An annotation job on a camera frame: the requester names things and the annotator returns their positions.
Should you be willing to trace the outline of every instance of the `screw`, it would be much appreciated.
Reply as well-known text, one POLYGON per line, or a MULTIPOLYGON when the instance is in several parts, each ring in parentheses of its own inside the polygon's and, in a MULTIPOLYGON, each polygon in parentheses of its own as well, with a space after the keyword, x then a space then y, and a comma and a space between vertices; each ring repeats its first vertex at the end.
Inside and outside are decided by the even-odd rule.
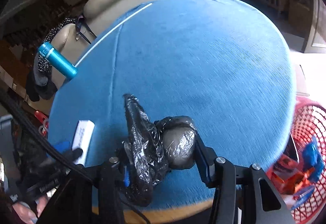
POLYGON ((111 157, 111 158, 109 159, 109 162, 111 162, 111 163, 113 163, 113 164, 117 163, 118 161, 119 161, 119 158, 118 158, 118 157, 111 157))
POLYGON ((258 164, 258 163, 254 163, 253 165, 252 165, 252 168, 254 169, 254 170, 260 170, 260 165, 258 164))
POLYGON ((217 161, 218 163, 223 164, 223 163, 225 163, 225 158, 223 158, 223 157, 217 157, 217 158, 216 158, 216 161, 217 161))

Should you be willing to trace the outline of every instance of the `blue package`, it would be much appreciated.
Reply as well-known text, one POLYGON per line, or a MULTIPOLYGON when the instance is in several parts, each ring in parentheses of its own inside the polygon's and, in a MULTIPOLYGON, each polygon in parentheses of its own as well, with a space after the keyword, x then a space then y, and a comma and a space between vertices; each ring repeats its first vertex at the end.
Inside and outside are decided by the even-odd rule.
POLYGON ((307 186, 305 188, 302 188, 300 191, 298 191, 295 195, 299 196, 300 199, 291 207, 290 210, 294 210, 295 208, 298 208, 303 203, 305 203, 314 193, 314 190, 315 190, 314 186, 307 186))
POLYGON ((312 141, 306 145, 304 150, 302 151, 302 157, 304 160, 304 171, 307 171, 311 167, 314 167, 317 164, 317 156, 318 156, 318 148, 317 148, 317 140, 313 136, 312 141))
POLYGON ((310 169, 311 167, 315 168, 308 180, 312 183, 318 182, 319 177, 325 168, 325 164, 322 159, 322 155, 318 151, 317 139, 314 136, 312 137, 312 141, 307 144, 302 151, 302 157, 304 160, 304 171, 310 169))
POLYGON ((322 155, 319 152, 317 154, 317 164, 314 167, 315 167, 315 170, 310 175, 310 177, 308 178, 308 180, 311 181, 312 183, 317 183, 318 180, 319 180, 319 177, 322 174, 322 171, 325 168, 325 164, 324 164, 324 161, 322 159, 322 155))

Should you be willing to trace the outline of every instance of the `red object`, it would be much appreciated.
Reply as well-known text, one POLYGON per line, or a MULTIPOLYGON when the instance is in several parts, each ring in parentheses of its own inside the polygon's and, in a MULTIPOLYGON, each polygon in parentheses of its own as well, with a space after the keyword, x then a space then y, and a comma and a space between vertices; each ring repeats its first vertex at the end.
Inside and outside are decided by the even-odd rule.
POLYGON ((288 157, 285 154, 282 154, 281 157, 278 159, 278 163, 289 170, 293 170, 299 166, 299 163, 295 160, 292 160, 290 157, 288 157))
POLYGON ((280 192, 280 190, 282 190, 284 186, 284 180, 279 177, 275 172, 272 172, 271 181, 276 187, 276 189, 280 192))
POLYGON ((36 111, 34 116, 41 122, 41 124, 43 124, 44 120, 48 118, 44 113, 40 111, 36 111))
POLYGON ((297 193, 301 188, 310 186, 311 183, 308 180, 311 173, 315 170, 315 168, 310 168, 306 172, 297 172, 295 175, 290 177, 283 187, 282 192, 288 195, 293 195, 297 193))
POLYGON ((47 129, 48 129, 48 117, 44 114, 44 113, 42 113, 42 112, 40 112, 40 111, 36 111, 35 113, 34 113, 34 116, 41 122, 41 124, 42 124, 42 127, 39 129, 39 132, 43 135, 43 136, 46 136, 46 134, 47 134, 47 129))
MULTIPOLYGON (((294 140, 303 144, 311 142, 312 136, 317 139, 318 150, 326 162, 326 110, 318 103, 306 97, 297 96, 295 114, 291 127, 294 140)), ((318 216, 326 203, 326 170, 322 171, 315 184, 312 196, 299 208, 292 211, 296 223, 308 224, 318 216)))

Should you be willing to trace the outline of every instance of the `blue round ottoman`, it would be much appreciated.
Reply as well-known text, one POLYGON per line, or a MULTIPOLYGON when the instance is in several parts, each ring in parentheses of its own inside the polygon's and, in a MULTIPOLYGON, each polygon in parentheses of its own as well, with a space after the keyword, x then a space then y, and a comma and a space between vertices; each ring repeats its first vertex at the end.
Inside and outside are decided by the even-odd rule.
MULTIPOLYGON (((94 122, 86 166, 113 156, 127 138, 124 93, 139 99, 152 122, 192 117, 205 145, 235 165, 266 170, 287 143, 295 102, 289 48, 265 15, 239 0, 144 3, 99 35, 77 64, 77 76, 55 96, 49 141, 72 142, 78 120, 94 122)), ((196 166, 174 170, 146 210, 213 194, 196 166)))

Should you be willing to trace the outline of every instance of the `white box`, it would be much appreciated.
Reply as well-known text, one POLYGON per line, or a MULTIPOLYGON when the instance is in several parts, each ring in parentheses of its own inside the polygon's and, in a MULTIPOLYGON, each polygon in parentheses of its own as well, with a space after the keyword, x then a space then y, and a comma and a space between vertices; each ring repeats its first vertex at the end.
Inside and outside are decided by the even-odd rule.
POLYGON ((81 148, 83 154, 75 161, 75 164, 83 164, 85 166, 88 147, 91 142, 94 127, 94 123, 90 120, 80 120, 78 122, 74 141, 72 142, 72 150, 81 148))

